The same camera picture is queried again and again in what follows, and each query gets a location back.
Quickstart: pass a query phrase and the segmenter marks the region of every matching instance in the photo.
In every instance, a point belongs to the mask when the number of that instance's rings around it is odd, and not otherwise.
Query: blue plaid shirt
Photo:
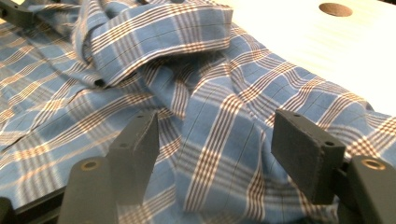
[[[277,108],[353,155],[396,165],[396,118],[288,63],[208,0],[31,1],[35,27],[0,25],[0,196],[20,207],[104,156],[139,111],[157,110],[160,151],[120,223],[334,222],[271,154]]]

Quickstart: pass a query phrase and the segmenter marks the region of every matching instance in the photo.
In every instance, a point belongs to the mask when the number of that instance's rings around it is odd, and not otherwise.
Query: screw hole
[[[348,17],[352,15],[353,11],[349,7],[336,3],[323,3],[319,5],[319,9],[334,17]]]
[[[86,161],[82,163],[81,170],[83,171],[91,171],[96,169],[99,166],[99,162],[97,161]]]
[[[329,141],[325,142],[324,144],[326,144],[326,145],[329,146],[329,147],[334,146],[334,143],[333,143],[333,142],[329,142]]]
[[[361,163],[363,163],[363,165],[367,166],[370,169],[373,170],[385,170],[386,166],[379,162],[379,161],[375,161],[375,160],[362,160]]]

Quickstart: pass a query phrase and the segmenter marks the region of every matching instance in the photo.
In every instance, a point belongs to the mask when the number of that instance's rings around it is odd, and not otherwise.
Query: black plastic part
[[[350,209],[343,203],[338,204],[337,216],[340,224],[364,223],[360,212]]]
[[[88,158],[73,166],[58,219],[58,224],[70,223],[118,223],[106,158]]]
[[[345,146],[302,115],[277,110],[272,153],[313,204],[330,204],[332,171],[343,163]]]
[[[396,223],[396,170],[380,159],[353,157],[347,171],[364,223]]]
[[[17,224],[17,215],[8,198],[0,197],[0,224]]]
[[[344,163],[343,167],[335,169],[332,172],[331,189],[335,195],[338,196],[342,204],[344,204],[351,211],[359,213],[358,204],[355,200],[355,196],[347,178],[348,165],[348,163]]]
[[[110,145],[106,156],[118,204],[143,202],[159,154],[157,114],[137,114]]]
[[[33,12],[11,0],[0,1],[0,18],[21,28],[33,26]]]
[[[16,209],[20,223],[55,223],[61,211],[65,188],[57,189],[44,197]]]

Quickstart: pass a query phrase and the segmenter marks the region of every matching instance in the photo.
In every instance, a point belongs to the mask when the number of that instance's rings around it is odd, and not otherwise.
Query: plaid shirt
[[[159,114],[145,201],[121,223],[335,221],[271,154],[277,108],[396,165],[396,118],[275,55],[206,0],[31,2],[29,30],[0,25],[0,195],[20,207],[104,156],[130,118]]]

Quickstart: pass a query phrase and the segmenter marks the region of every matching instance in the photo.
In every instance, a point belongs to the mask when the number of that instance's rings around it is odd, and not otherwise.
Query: white surface
[[[216,0],[272,52],[396,116],[396,6],[375,0]],[[350,17],[322,12],[334,2]]]

